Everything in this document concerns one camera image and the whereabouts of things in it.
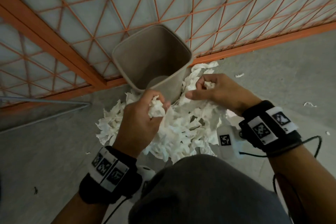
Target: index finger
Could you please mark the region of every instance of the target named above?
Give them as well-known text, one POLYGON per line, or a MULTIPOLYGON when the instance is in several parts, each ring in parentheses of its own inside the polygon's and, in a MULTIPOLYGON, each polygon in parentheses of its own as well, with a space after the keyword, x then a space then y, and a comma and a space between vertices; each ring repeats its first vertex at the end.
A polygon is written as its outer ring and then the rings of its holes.
POLYGON ((151 103, 153 97, 156 97, 156 96, 159 96, 158 100, 160 100, 161 103, 165 102, 165 98, 160 91, 151 90, 151 89, 145 90, 145 92, 143 93, 143 95, 142 95, 142 97, 140 98, 139 101, 143 102, 144 104, 149 105, 151 103))
POLYGON ((204 82, 217 82, 218 74, 203 74, 196 82, 196 89, 201 90, 204 82))

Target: black wristband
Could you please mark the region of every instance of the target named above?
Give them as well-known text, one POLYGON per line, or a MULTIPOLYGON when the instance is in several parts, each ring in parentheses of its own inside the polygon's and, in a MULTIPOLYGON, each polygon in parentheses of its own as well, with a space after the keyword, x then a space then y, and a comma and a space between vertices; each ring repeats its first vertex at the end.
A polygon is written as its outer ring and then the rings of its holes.
POLYGON ((131 197, 141 186, 142 177, 137 174, 136 159, 124 154, 111 146, 105 147, 120 162, 128 166, 129 170, 123 179, 110 192, 97 183, 90 174, 87 174, 79 185, 79 196, 87 204, 114 204, 122 195, 131 197))
MULTIPOLYGON (((279 125, 279 122, 266 112, 272 108, 274 108, 274 105, 270 101, 262 101, 243 112, 242 116, 245 120, 239 123, 243 137, 254 147, 264 151, 269 157, 278 156, 302 144, 301 136, 296 130, 290 133, 289 131, 286 132, 286 130, 279 125), (256 117, 258 117, 257 119, 260 119, 261 123, 258 124, 258 126, 264 128, 265 135, 274 134, 276 140, 268 143, 263 140, 263 135, 257 136, 254 131, 255 128, 251 128, 248 125, 248 123, 256 117)), ((287 123, 291 122, 282 112, 279 112, 278 115, 285 118, 287 123)))

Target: metal grid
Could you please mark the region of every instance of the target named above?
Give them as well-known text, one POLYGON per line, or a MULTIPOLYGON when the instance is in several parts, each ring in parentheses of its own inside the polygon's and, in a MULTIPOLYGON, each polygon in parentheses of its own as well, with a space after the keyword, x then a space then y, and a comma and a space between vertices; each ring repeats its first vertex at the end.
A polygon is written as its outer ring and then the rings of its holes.
POLYGON ((336 0, 23 1, 107 80, 119 76, 113 48, 156 23, 173 29, 199 57, 336 19, 336 0))
MULTIPOLYGON (((0 24, 0 95, 38 98, 87 85, 6 23, 0 24)), ((15 101, 5 101, 4 105, 15 101)))

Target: orange metal beam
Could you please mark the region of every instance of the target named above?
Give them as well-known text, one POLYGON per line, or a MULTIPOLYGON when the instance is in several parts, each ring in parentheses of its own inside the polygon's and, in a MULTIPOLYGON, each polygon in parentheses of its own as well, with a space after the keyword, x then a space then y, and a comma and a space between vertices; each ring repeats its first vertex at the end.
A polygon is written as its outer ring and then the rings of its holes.
MULTIPOLYGON (((211 62, 211 61, 215 61, 215 60, 220 60, 220 59, 228 58, 228 57, 231 57, 231 56, 234 56, 234 55, 238 55, 238 54, 242 54, 242 53, 246 53, 246 52, 251 52, 251 51, 255 51, 255 50, 258 50, 258 49, 262 49, 262 48, 267 48, 267 47, 274 46, 274 45, 277 45, 277 44, 286 43, 286 42, 289 42, 289 41, 293 41, 293 40, 296 40, 296 39, 300 39, 300 38, 315 35, 315 34, 320 34, 320 33, 327 32, 327 31, 330 31, 330 30, 335 30, 335 29, 336 29, 336 22, 331 22, 331 23, 328 23, 328 24, 304 29, 304 30, 297 31, 297 32, 294 32, 294 33, 289 33, 289 34, 286 34, 286 35, 283 35, 283 36, 278 36, 278 37, 275 37, 275 38, 262 40, 262 41, 259 41, 259 42, 256 42, 256 43, 247 44, 247 45, 244 45, 244 46, 241 46, 241 47, 236 47, 236 48, 233 48, 233 49, 229 49, 229 50, 225 50, 225 51, 209 54, 207 56, 196 58, 194 60, 194 62, 190 65, 190 67, 195 65, 195 64, 207 63, 207 62, 211 62)), ((109 89, 109 88, 117 87, 117 86, 120 86, 120 85, 123 85, 123 84, 126 84, 126 83, 127 82, 124 78, 114 79, 114 80, 111 80, 111 81, 107 82, 106 88, 109 89)), ((85 94, 90 94, 90 93, 93 93, 93 92, 98 91, 98 90, 99 89, 97 89, 93 86, 86 86, 86 87, 82 87, 82 88, 79 88, 79 89, 59 93, 59 94, 56 94, 56 95, 53 95, 53 96, 48 96, 48 97, 45 97, 44 99, 66 100, 66 99, 79 97, 79 96, 82 96, 82 95, 85 95, 85 94)), ((40 105, 43 105, 43 104, 45 104, 45 103, 35 103, 35 102, 19 103, 19 104, 16 104, 16 105, 1 108, 0 109, 0 114, 1 115, 12 114, 12 113, 15 113, 15 112, 18 112, 18 111, 27 110, 29 108, 40 106, 40 105)))
POLYGON ((21 0, 0 0, 0 16, 91 85, 107 86, 104 78, 21 0))

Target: hand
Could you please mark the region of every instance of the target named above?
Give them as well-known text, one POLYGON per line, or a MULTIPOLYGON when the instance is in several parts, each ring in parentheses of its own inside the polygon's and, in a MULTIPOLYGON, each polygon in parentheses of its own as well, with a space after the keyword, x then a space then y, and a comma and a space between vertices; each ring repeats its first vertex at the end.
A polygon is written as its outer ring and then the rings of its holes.
POLYGON ((163 118, 150 118, 148 115, 149 104, 157 95, 163 103, 163 108, 165 110, 169 108, 170 102, 165 102, 161 92, 146 90, 139 101, 126 105, 117 138, 112 145, 113 148, 137 158, 149 145, 159 130, 163 118))
POLYGON ((192 100, 212 100, 239 116, 246 109, 261 102, 260 98, 225 74, 204 74, 196 82, 196 90, 188 91, 185 96, 192 100), (204 82, 214 82, 216 86, 207 90, 204 82))

